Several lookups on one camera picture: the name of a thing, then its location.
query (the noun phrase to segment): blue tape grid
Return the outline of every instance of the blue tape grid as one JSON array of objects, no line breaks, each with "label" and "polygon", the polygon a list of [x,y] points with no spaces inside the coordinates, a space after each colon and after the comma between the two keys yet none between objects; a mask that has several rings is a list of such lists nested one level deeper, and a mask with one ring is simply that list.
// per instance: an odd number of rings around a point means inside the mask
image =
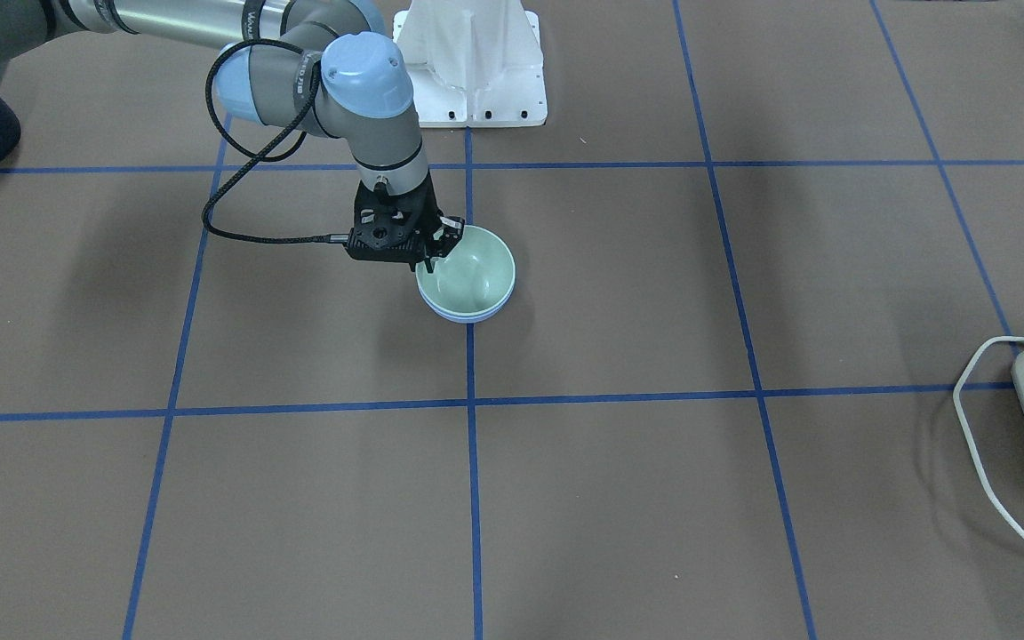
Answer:
[{"label": "blue tape grid", "polygon": [[[475,640],[483,638],[483,607],[482,607],[482,574],[481,574],[481,528],[480,528],[480,486],[478,469],[478,444],[476,444],[476,409],[478,407],[496,406],[538,406],[538,404],[577,404],[577,403],[609,403],[610,401],[667,401],[667,400],[728,400],[728,398],[756,398],[758,410],[765,434],[765,444],[768,447],[769,462],[775,482],[778,506],[780,507],[781,520],[784,524],[785,539],[788,542],[790,555],[792,555],[793,574],[796,579],[798,593],[801,600],[802,610],[805,615],[805,629],[810,640],[816,640],[816,627],[812,615],[812,607],[809,604],[809,596],[805,587],[804,570],[802,570],[800,553],[797,546],[796,531],[792,523],[787,497],[784,492],[784,479],[781,474],[780,461],[777,454],[775,441],[772,438],[771,419],[769,419],[767,401],[771,397],[808,397],[808,396],[847,396],[865,394],[921,394],[921,393],[949,393],[953,385],[902,385],[902,386],[866,386],[866,387],[828,387],[828,388],[781,388],[765,389],[761,386],[760,372],[757,364],[755,348],[753,348],[751,322],[744,310],[744,301],[740,294],[739,280],[737,276],[736,260],[731,239],[729,239],[726,219],[724,218],[724,207],[722,195],[720,195],[720,184],[717,178],[717,169],[722,167],[794,167],[794,166],[933,166],[940,172],[943,185],[946,187],[947,197],[950,199],[951,207],[959,221],[965,240],[979,268],[980,278],[987,294],[990,295],[1000,328],[1005,333],[1011,333],[1007,315],[993,285],[988,275],[982,255],[980,255],[978,245],[965,218],[958,196],[951,183],[946,168],[948,166],[1024,166],[1024,159],[943,159],[939,154],[938,146],[935,145],[930,127],[927,126],[922,106],[915,97],[914,90],[910,85],[906,70],[899,59],[898,50],[895,49],[893,37],[883,13],[880,10],[878,0],[869,0],[870,8],[874,19],[877,19],[882,36],[886,40],[887,49],[893,58],[895,69],[899,74],[899,80],[903,84],[907,97],[910,98],[915,118],[919,120],[924,137],[927,139],[928,150],[931,152],[931,159],[869,159],[869,161],[715,161],[712,157],[711,141],[709,141],[706,120],[702,111],[702,101],[698,94],[697,84],[694,78],[693,63],[690,60],[690,45],[688,44],[685,29],[683,26],[682,11],[679,0],[671,0],[674,5],[675,20],[678,31],[680,45],[682,45],[683,61],[686,70],[688,84],[690,84],[690,96],[693,98],[695,117],[698,127],[698,135],[703,147],[703,161],[684,162],[544,162],[544,163],[476,163],[473,159],[473,134],[470,129],[464,131],[464,146],[466,146],[466,159],[464,163],[439,163],[432,164],[435,170],[464,170],[466,172],[466,210],[467,221],[473,221],[473,173],[475,171],[515,171],[515,170],[565,170],[565,169],[672,169],[672,167],[698,167],[706,169],[709,183],[711,183],[712,196],[717,212],[717,223],[722,232],[723,249],[726,254],[726,262],[731,280],[731,288],[737,305],[737,314],[742,328],[744,341],[744,351],[749,366],[751,366],[753,389],[725,390],[724,392],[683,392],[683,393],[653,393],[653,394],[602,394],[602,395],[570,395],[570,396],[523,396],[523,397],[478,397],[475,392],[475,328],[466,328],[467,342],[467,397],[450,398],[450,400],[401,400],[401,401],[354,401],[353,403],[318,403],[318,404],[289,404],[289,406],[251,406],[251,407],[206,407],[206,408],[178,408],[179,384],[184,368],[184,357],[186,354],[188,339],[190,339],[193,317],[196,309],[196,300],[199,296],[200,279],[202,279],[204,266],[204,252],[207,248],[207,233],[200,237],[199,250],[197,251],[196,267],[191,273],[191,287],[188,292],[187,307],[185,309],[184,325],[181,339],[178,344],[178,355],[173,375],[168,406],[164,409],[130,409],[130,410],[102,410],[102,411],[51,411],[51,413],[34,414],[0,414],[0,422],[4,421],[95,421],[96,419],[111,418],[164,418],[162,434],[160,435],[158,460],[153,475],[153,485],[151,486],[150,500],[145,511],[145,519],[142,527],[141,543],[138,548],[137,563],[131,584],[129,606],[127,606],[125,616],[125,640],[131,639],[137,606],[139,591],[144,578],[144,570],[147,563],[147,552],[152,541],[153,523],[158,506],[160,483],[164,477],[164,467],[167,459],[168,442],[171,439],[173,421],[176,417],[188,416],[232,416],[232,415],[271,415],[271,414],[297,414],[297,413],[333,413],[334,411],[382,411],[382,410],[414,410],[414,409],[434,409],[434,408],[465,408],[468,411],[468,471],[470,471],[470,506],[472,525],[472,589],[473,589],[473,625],[475,628]],[[239,169],[236,165],[225,165],[224,156],[226,143],[220,142],[219,154],[217,154],[214,165],[188,165],[188,166],[82,166],[82,167],[0,167],[0,174],[90,174],[90,173],[182,173],[182,172],[210,172],[212,174],[212,190],[215,190],[222,178],[224,170],[232,171]],[[353,164],[285,164],[278,166],[257,167],[259,171],[353,171],[356,167]],[[1011,389],[1011,382],[984,382],[984,384],[967,385],[968,389]]]}]

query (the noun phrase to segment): black cable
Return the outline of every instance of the black cable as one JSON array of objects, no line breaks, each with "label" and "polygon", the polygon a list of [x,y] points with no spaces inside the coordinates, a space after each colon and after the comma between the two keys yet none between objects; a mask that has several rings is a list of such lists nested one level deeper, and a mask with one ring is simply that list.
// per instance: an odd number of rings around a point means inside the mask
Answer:
[{"label": "black cable", "polygon": [[[231,47],[224,49],[222,53],[219,53],[219,57],[216,57],[216,61],[212,62],[212,69],[208,71],[208,79],[204,83],[204,101],[208,109],[208,117],[212,119],[212,125],[215,125],[216,131],[219,131],[219,135],[222,135],[223,139],[227,140],[227,143],[230,144],[233,150],[240,152],[241,154],[244,154],[245,157],[248,157],[250,159],[260,157],[260,162],[282,162],[285,161],[285,159],[291,158],[293,155],[297,153],[297,151],[300,150],[300,146],[302,146],[302,141],[306,140],[305,131],[302,132],[302,134],[298,137],[298,140],[295,141],[295,144],[293,144],[292,148],[290,148],[288,152],[278,155],[278,157],[272,157],[269,159],[261,158],[261,154],[256,154],[255,152],[248,150],[247,146],[240,144],[240,142],[237,141],[236,138],[232,138],[230,133],[227,133],[227,129],[225,129],[223,123],[219,121],[219,115],[216,114],[215,102],[212,101],[212,88],[214,88],[215,86],[215,78],[219,75],[219,70],[222,69],[224,65],[227,65],[227,60],[230,59],[231,56],[234,56],[236,53],[239,53],[244,49],[259,47],[260,45],[264,45],[264,47],[275,47],[276,49],[286,49],[293,53],[298,53],[300,54],[300,56],[302,52],[304,52],[300,47],[296,47],[296,45],[290,44],[289,42],[284,42],[282,40],[267,40],[267,39],[261,39],[260,37],[259,39],[255,40],[245,40],[243,42],[237,42],[236,44],[232,44]],[[313,105],[313,94],[312,96],[310,96],[310,101],[312,101],[310,102],[310,104]]]},{"label": "black cable", "polygon": [[305,104],[302,105],[302,109],[300,110],[300,113],[296,115],[295,120],[293,120],[292,123],[290,123],[290,125],[285,126],[284,130],[280,131],[280,135],[275,135],[275,138],[272,138],[271,142],[267,142],[267,146],[264,146],[263,151],[260,151],[257,154],[252,154],[252,152],[243,148],[243,145],[240,145],[239,142],[232,140],[231,135],[227,134],[227,130],[224,130],[224,126],[222,125],[222,123],[219,122],[219,118],[216,117],[214,105],[212,105],[212,81],[215,80],[216,73],[219,73],[219,68],[222,68],[224,61],[226,61],[228,57],[232,56],[232,54],[236,54],[236,52],[251,47],[259,47],[259,45],[267,45],[267,47],[278,47],[281,49],[288,49],[289,51],[296,52],[300,55],[304,54],[304,51],[302,51],[301,48],[296,47],[296,45],[288,44],[287,42],[281,40],[260,39],[260,40],[246,40],[244,42],[240,42],[240,44],[233,44],[232,47],[224,49],[224,52],[220,53],[219,57],[216,57],[216,61],[212,65],[212,69],[210,70],[210,72],[208,72],[208,80],[204,88],[205,97],[207,97],[207,102],[208,102],[208,113],[212,114],[212,122],[215,123],[216,130],[219,131],[220,135],[223,135],[224,140],[230,142],[232,146],[236,146],[237,150],[247,155],[247,157],[250,159],[249,161],[247,161],[247,164],[241,166],[240,170],[236,171],[236,174],[232,175],[229,179],[227,179],[227,182],[224,182],[223,185],[220,186],[219,189],[216,190],[216,193],[210,199],[208,199],[207,204],[204,205],[204,211],[203,214],[200,215],[200,219],[202,219],[202,221],[204,222],[204,227],[208,231],[208,233],[219,236],[221,239],[243,240],[243,242],[245,243],[259,243],[261,245],[298,245],[307,243],[345,244],[346,236],[340,233],[329,233],[326,236],[302,236],[302,237],[297,237],[297,239],[265,239],[265,237],[261,236],[249,236],[247,233],[234,233],[232,231],[224,231],[222,229],[217,229],[215,225],[212,225],[212,210],[214,210],[216,203],[219,203],[220,199],[223,199],[224,196],[227,195],[227,191],[230,191],[233,186],[238,185],[240,180],[243,179],[245,175],[247,175],[252,169],[255,169],[255,167],[259,165],[260,162],[280,162],[281,159],[287,159],[292,157],[292,155],[295,152],[297,152],[298,148],[300,148],[300,145],[302,143],[302,138],[306,136],[305,133],[302,133],[302,135],[300,135],[300,140],[298,140],[298,142],[295,143],[292,151],[289,151],[286,154],[282,154],[280,155],[280,157],[275,158],[267,157],[267,154],[271,153],[271,151],[275,148],[275,146],[280,145],[282,141],[286,140],[288,135],[292,134],[292,132],[295,131],[296,127],[300,125],[302,120],[305,120],[307,114],[312,112],[313,100],[315,100],[315,97],[318,94],[318,89],[321,88],[322,85],[321,71],[318,71],[318,66],[314,65],[313,68],[310,70],[310,88],[307,96],[307,101]]}]

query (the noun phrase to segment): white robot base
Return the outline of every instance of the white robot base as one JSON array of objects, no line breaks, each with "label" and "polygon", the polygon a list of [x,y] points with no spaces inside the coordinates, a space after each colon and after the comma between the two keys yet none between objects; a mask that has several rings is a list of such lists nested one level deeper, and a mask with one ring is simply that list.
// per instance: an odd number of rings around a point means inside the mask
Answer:
[{"label": "white robot base", "polygon": [[548,120],[540,16],[520,0],[414,0],[394,16],[423,127]]}]

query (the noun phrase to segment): bowl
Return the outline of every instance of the bowl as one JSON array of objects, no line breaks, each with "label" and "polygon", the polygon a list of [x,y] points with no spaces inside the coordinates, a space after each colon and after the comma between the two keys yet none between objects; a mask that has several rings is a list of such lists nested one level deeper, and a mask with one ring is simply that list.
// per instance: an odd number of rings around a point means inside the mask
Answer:
[{"label": "bowl", "polygon": [[446,321],[480,323],[496,315],[512,296],[515,259],[500,236],[472,224],[444,258],[432,259],[434,271],[418,265],[418,291]]}]

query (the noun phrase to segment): white cable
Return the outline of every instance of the white cable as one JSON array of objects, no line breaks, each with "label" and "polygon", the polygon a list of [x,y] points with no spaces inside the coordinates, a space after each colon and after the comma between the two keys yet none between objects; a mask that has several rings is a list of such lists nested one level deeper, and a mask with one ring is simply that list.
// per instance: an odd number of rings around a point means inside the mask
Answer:
[{"label": "white cable", "polygon": [[974,470],[979,473],[979,481],[982,482],[982,488],[987,492],[987,498],[990,499],[990,503],[994,506],[994,509],[998,510],[998,513],[1002,515],[1002,518],[1007,519],[1009,525],[1011,525],[1017,535],[1021,536],[1021,540],[1024,540],[1024,528],[1021,527],[1014,516],[1009,514],[1007,507],[1002,506],[1002,502],[998,499],[998,496],[994,494],[994,489],[990,486],[990,481],[987,479],[987,471],[982,468],[982,458],[979,456],[979,447],[974,444],[974,434],[971,434],[971,425],[967,422],[967,411],[963,410],[963,399],[961,394],[963,393],[963,386],[967,385],[968,378],[971,377],[971,373],[974,372],[976,366],[979,365],[979,360],[982,359],[982,354],[987,351],[992,345],[998,343],[1017,343],[1024,344],[1024,339],[1015,336],[999,336],[996,339],[990,339],[985,341],[985,343],[979,347],[979,351],[974,353],[971,357],[971,364],[967,365],[967,370],[963,372],[963,376],[958,378],[958,382],[954,385],[954,411],[958,414],[958,422],[963,425],[963,434],[967,437],[967,445],[971,449],[971,459],[974,461]]}]

